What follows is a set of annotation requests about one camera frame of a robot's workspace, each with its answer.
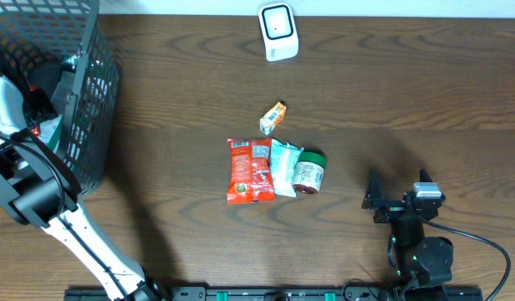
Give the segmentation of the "green-lid white jar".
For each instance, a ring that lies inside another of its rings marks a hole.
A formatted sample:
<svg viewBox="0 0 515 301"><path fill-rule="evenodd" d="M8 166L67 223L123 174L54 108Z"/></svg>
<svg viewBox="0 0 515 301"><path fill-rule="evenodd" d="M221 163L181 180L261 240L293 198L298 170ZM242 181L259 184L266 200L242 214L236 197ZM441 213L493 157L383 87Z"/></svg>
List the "green-lid white jar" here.
<svg viewBox="0 0 515 301"><path fill-rule="evenodd" d="M316 152L303 151L295 166L293 188L304 194L317 194L320 191L327 159Z"/></svg>

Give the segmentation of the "teal white snack packet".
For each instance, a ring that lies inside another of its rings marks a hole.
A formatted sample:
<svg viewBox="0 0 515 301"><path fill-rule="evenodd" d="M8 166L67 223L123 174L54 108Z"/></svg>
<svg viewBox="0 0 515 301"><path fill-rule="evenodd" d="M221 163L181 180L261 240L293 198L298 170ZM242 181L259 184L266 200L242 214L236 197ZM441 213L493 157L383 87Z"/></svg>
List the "teal white snack packet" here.
<svg viewBox="0 0 515 301"><path fill-rule="evenodd" d="M296 197L293 177L298 158L304 148L272 139L270 149L270 171L275 193L279 196Z"/></svg>

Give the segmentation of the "red snack packet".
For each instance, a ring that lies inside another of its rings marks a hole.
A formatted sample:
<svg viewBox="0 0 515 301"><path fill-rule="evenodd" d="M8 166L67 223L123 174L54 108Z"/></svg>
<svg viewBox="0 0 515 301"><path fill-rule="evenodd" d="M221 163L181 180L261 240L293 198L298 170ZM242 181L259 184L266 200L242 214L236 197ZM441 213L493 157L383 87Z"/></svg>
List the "red snack packet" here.
<svg viewBox="0 0 515 301"><path fill-rule="evenodd" d="M271 138L228 139L231 157L229 205L273 202L275 189L269 167Z"/></svg>

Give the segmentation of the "orange white small packet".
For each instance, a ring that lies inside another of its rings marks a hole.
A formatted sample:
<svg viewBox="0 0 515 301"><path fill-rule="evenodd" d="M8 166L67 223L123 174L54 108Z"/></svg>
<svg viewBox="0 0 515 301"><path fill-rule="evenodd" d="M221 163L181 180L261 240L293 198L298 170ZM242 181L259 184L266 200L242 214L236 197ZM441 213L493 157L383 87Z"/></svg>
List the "orange white small packet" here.
<svg viewBox="0 0 515 301"><path fill-rule="evenodd" d="M287 113L287 106L284 101L277 102L259 121L260 131L270 135L275 127L280 124Z"/></svg>

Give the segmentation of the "green white snack bag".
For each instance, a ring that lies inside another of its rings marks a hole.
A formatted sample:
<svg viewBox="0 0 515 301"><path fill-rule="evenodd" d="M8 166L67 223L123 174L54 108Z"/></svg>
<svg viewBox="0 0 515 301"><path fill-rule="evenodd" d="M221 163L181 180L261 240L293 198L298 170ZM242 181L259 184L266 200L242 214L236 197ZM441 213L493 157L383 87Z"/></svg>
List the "green white snack bag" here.
<svg viewBox="0 0 515 301"><path fill-rule="evenodd" d="M44 121L40 125L41 134L39 139L54 153L59 147L60 136L63 128L63 116L66 106L69 104L69 94L74 85L74 76L79 61L78 55L67 56L60 64L53 64L52 68L58 67L58 78L52 84L51 103L56 109L58 116Z"/></svg>

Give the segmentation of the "small red wrapper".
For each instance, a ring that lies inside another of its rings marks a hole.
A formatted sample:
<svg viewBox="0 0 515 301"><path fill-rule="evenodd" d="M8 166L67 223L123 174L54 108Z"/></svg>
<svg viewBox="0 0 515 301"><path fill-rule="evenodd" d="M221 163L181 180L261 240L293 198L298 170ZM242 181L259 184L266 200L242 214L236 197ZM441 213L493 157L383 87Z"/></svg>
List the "small red wrapper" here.
<svg viewBox="0 0 515 301"><path fill-rule="evenodd" d="M40 135L40 126L38 124L38 95L37 95L37 92L38 92L38 86L37 85L32 85L32 86L29 87L29 95L30 95L30 101L29 101L30 113L29 113L29 117L30 117L30 120L31 120L31 123L32 123L32 126L30 127L30 130L31 130L31 132L35 136L39 136Z"/></svg>

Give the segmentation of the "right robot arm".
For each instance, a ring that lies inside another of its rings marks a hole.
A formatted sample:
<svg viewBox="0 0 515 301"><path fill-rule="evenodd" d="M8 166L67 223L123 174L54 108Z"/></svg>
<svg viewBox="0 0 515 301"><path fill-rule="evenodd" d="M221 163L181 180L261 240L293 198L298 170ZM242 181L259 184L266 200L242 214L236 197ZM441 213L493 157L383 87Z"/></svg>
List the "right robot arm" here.
<svg viewBox="0 0 515 301"><path fill-rule="evenodd" d="M378 300L448 300L445 283L452 280L453 244L445 237L425 235L424 222L438 215L446 200L426 170L400 200L384 197L377 171L372 170L362 207L374 212L375 223L391 227L388 260L399 274Z"/></svg>

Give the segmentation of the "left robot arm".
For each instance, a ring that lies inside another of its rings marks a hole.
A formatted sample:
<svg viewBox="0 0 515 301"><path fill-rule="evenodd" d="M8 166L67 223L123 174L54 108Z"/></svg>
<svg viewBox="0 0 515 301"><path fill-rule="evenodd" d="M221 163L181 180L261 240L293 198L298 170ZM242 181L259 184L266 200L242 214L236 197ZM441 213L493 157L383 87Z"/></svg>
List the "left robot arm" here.
<svg viewBox="0 0 515 301"><path fill-rule="evenodd" d="M89 214L70 162L35 128L62 120L50 94L0 49L0 206L16 222L60 241L99 280L110 300L170 296L125 255Z"/></svg>

